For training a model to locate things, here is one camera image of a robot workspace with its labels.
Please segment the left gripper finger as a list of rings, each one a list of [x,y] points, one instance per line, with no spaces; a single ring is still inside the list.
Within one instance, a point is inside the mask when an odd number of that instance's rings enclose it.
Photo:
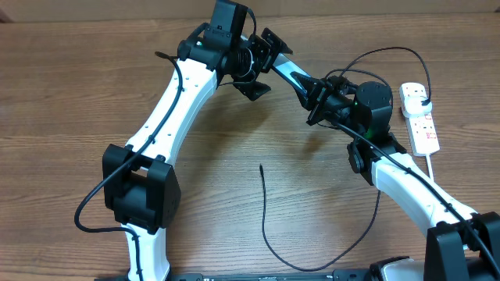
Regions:
[[[248,100],[255,101],[271,90],[267,84],[258,81],[233,84]]]
[[[293,54],[288,45],[268,27],[262,31],[261,37],[270,46],[273,54]]]

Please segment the Samsung Galaxy smartphone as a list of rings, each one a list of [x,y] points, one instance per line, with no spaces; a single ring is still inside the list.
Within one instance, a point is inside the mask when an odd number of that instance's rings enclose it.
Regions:
[[[299,73],[302,76],[310,77],[310,75],[292,62],[286,55],[280,53],[272,66],[272,69],[301,96],[306,96],[305,88],[291,75],[292,73]]]

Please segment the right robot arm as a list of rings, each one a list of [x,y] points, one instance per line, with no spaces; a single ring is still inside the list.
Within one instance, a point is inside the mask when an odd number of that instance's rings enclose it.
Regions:
[[[309,125],[323,120],[352,138],[348,160],[355,173],[385,193],[426,237],[423,271],[407,273],[400,261],[375,265],[378,280],[497,280],[499,215],[480,214],[447,194],[413,161],[390,131],[393,95],[385,83],[352,84],[339,76],[316,79],[293,72]]]

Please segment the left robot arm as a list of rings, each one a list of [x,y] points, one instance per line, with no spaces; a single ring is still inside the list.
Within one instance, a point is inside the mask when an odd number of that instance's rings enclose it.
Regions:
[[[126,280],[166,280],[166,229],[180,205],[174,171],[184,138],[202,106],[224,76],[246,98],[270,90],[257,77],[291,49],[270,29],[243,36],[252,10],[218,1],[208,23],[179,43],[177,56],[157,56],[174,65],[172,78],[144,125],[122,147],[109,145],[102,157],[105,206],[127,237],[130,269]]]

